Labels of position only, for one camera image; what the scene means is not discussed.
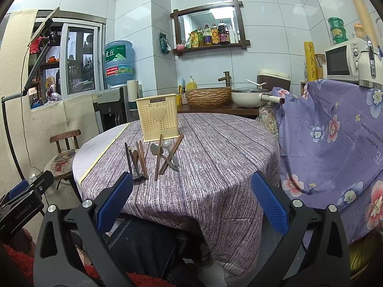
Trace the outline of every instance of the black pants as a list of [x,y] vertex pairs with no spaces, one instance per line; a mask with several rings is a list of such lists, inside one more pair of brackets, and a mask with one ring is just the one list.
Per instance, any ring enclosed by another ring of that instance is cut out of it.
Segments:
[[107,241],[122,269],[166,279],[178,287],[206,287],[182,260],[200,258],[200,239],[131,215],[124,218]]

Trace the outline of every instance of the blue gripper pad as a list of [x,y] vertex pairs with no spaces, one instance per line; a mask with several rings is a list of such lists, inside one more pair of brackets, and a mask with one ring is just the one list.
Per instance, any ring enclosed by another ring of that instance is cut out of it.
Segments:
[[273,229],[285,235],[289,229],[287,211],[259,172],[255,172],[251,177],[251,190],[261,204]]
[[133,177],[125,172],[111,188],[104,205],[97,211],[96,228],[100,233],[109,232],[133,191]]
[[23,180],[16,187],[14,187],[11,191],[9,191],[9,200],[13,199],[15,196],[24,192],[29,187],[29,182],[27,180]]

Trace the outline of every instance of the chair seat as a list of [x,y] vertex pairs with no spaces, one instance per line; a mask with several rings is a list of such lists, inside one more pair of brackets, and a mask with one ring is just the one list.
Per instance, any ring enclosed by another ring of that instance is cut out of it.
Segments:
[[51,171],[56,180],[72,175],[73,159],[77,152],[78,149],[72,149],[57,154],[45,165],[44,171]]

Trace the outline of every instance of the blue water jug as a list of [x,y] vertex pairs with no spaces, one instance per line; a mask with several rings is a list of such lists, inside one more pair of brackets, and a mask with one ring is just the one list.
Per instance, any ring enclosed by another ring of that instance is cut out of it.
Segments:
[[105,45],[105,76],[111,86],[133,80],[132,43],[114,41]]

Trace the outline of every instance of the metal bolt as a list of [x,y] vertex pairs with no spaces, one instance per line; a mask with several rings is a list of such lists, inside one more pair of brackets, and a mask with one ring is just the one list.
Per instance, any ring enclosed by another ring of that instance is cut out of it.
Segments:
[[293,200],[294,207],[302,207],[303,203],[301,200]]
[[56,210],[56,205],[50,205],[49,207],[48,207],[48,211],[49,212],[54,212]]
[[329,205],[329,211],[331,212],[336,212],[338,209],[336,208],[335,205]]
[[85,208],[91,207],[93,202],[91,200],[85,200],[82,202],[82,206]]

